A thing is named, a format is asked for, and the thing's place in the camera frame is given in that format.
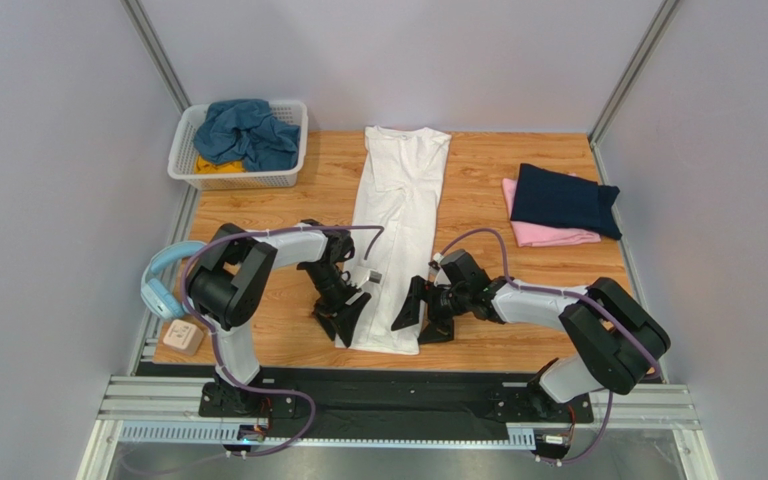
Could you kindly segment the white t-shirt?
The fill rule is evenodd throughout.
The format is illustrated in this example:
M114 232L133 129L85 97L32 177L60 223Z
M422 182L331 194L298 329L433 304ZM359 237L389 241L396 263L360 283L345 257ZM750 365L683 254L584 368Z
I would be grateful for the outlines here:
M428 276L437 213L452 136L422 128L399 131L380 126L365 129L367 156L358 186L352 223L380 225L354 230L357 256L345 266L382 274L379 284L363 290L371 300L357 322L351 349L388 354L419 353L418 324L393 330L413 277Z

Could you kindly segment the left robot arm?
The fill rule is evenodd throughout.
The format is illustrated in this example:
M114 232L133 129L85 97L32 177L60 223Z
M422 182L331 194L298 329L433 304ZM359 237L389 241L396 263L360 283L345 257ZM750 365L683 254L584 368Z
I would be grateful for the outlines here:
M313 219L276 231L245 231L222 225L187 268L181 291L184 308L203 319L216 359L213 381L204 385L202 417L252 417L274 402L292 401L287 388L258 384L261 364L250 321L271 273L293 266L307 274L318 297L312 316L332 341L351 345L361 314L372 299L364 290L382 273L368 267L341 269L356 253L346 227Z

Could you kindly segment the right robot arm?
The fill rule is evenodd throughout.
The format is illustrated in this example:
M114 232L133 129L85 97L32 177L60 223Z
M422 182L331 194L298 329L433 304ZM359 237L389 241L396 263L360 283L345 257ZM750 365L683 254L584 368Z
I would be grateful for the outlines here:
M667 332L612 278L568 289L491 278L463 249L432 265L435 279L412 278L393 331L419 325L420 343L448 342L455 318L472 314L568 335L575 354L550 361L527 384L526 407L539 418L561 415L572 400L600 389L629 394L670 349Z

